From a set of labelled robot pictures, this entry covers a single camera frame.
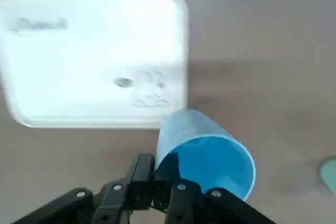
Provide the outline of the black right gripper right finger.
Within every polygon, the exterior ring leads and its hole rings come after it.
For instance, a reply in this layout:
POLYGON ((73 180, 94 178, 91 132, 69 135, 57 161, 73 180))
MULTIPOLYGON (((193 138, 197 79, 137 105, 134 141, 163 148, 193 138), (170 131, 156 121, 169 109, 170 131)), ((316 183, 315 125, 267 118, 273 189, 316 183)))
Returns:
POLYGON ((156 170, 171 186, 165 223, 274 223, 224 188, 203 193, 198 183, 180 176, 178 158, 168 154, 156 170))

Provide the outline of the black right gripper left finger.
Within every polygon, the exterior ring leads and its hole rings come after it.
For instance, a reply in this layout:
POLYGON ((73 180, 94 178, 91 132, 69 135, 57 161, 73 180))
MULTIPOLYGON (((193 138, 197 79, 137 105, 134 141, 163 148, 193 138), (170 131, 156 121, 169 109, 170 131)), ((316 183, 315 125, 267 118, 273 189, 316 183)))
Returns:
POLYGON ((150 208, 154 167, 152 154, 139 154, 123 178, 103 185, 97 194, 75 188, 16 223, 129 223, 132 211, 150 208))

